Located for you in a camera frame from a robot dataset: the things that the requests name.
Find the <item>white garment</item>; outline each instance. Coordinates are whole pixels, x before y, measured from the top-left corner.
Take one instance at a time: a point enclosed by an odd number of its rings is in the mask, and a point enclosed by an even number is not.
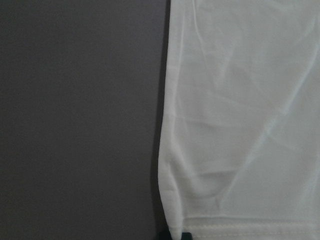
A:
[[[174,240],[320,239],[320,0],[171,0],[158,181]]]

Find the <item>stitching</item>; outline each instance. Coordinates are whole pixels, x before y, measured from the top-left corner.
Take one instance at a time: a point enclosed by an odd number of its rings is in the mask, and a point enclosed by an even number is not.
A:
[[[239,234],[220,234],[220,235],[208,235],[208,236],[194,236],[194,238],[215,238],[215,237],[239,237],[239,236],[260,236],[260,235],[284,235],[284,234],[310,234],[320,233],[318,231],[287,231],[287,232],[259,232],[259,233],[239,233]]]
[[[266,227],[268,225],[276,226],[308,226],[316,225],[315,223],[304,223],[304,222],[288,222],[288,223],[278,223],[278,222],[269,222],[269,223],[238,223],[238,224],[212,224],[212,225],[189,225],[183,226],[186,229],[210,229],[210,228],[223,228],[223,227]]]

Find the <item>white fabric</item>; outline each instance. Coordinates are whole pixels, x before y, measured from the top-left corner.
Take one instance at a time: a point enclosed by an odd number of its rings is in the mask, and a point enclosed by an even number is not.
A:
[[[174,240],[319,240],[320,1],[171,0],[158,181]]]

